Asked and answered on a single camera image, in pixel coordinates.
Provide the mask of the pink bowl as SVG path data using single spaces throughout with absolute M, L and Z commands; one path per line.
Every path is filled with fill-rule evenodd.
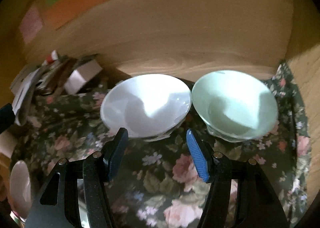
M 10 194 L 18 215 L 26 219 L 32 206 L 31 180 L 27 164 L 19 160 L 10 174 Z

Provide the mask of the pink sticky note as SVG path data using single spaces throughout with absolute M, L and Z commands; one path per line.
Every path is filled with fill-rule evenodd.
M 31 42 L 43 28 L 43 20 L 37 7 L 32 6 L 24 15 L 19 30 L 25 44 Z

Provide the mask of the small white box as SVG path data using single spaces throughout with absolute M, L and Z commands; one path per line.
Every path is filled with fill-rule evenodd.
M 92 80 L 96 75 L 98 75 L 103 68 L 98 64 L 98 62 L 93 59 L 89 62 L 79 66 L 75 69 L 69 76 L 64 84 L 64 89 L 67 94 L 76 94 L 82 87 L 84 87 L 90 80 Z

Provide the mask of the red white tube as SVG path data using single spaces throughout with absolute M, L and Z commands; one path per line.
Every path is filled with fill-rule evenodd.
M 42 66 L 47 66 L 50 65 L 52 63 L 54 63 L 55 61 L 59 60 L 59 54 L 57 52 L 57 50 L 53 50 L 44 60 L 44 62 L 42 63 Z

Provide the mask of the stack of books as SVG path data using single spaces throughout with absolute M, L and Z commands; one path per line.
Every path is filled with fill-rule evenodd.
M 79 59 L 68 56 L 61 57 L 48 66 L 44 74 L 40 77 L 35 87 L 35 93 L 38 95 L 51 95 L 57 89 L 65 91 L 64 84 L 72 72 L 90 60 L 96 60 L 95 57 L 96 55 L 84 56 Z

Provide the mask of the white bowl with black spots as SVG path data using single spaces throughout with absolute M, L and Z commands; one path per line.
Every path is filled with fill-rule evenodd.
M 132 139 L 154 141 L 168 136 L 191 108 L 191 91 L 166 74 L 144 74 L 120 82 L 104 97 L 100 118 L 112 132 L 127 129 Z

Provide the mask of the stack of white papers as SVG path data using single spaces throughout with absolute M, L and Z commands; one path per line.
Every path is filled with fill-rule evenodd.
M 47 68 L 47 66 L 27 65 L 21 69 L 11 83 L 10 90 L 15 96 L 12 108 L 15 114 L 15 124 L 18 126 L 26 124 L 35 87 Z

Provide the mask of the dark floral cloth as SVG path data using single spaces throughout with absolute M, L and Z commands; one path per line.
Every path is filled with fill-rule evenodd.
M 242 143 L 214 138 L 196 111 L 190 110 L 167 138 L 151 143 L 133 140 L 117 176 L 105 185 L 117 225 L 197 227 L 209 185 L 197 176 L 185 141 L 186 131 L 193 128 L 228 158 L 255 159 L 272 184 L 289 225 L 295 226 L 308 208 L 308 119 L 287 63 L 282 62 L 264 83 L 276 98 L 279 117 L 272 131 L 260 138 Z M 80 160 L 101 149 L 114 136 L 99 116 L 108 90 L 107 76 L 101 73 L 79 94 L 37 96 L 12 163 L 23 160 L 30 173 L 43 182 L 60 158 Z

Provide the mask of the mint green bowl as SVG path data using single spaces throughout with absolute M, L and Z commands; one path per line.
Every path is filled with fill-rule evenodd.
M 191 99 L 208 133 L 231 143 L 261 138 L 278 120 L 278 105 L 270 89 L 239 71 L 214 71 L 200 77 Z

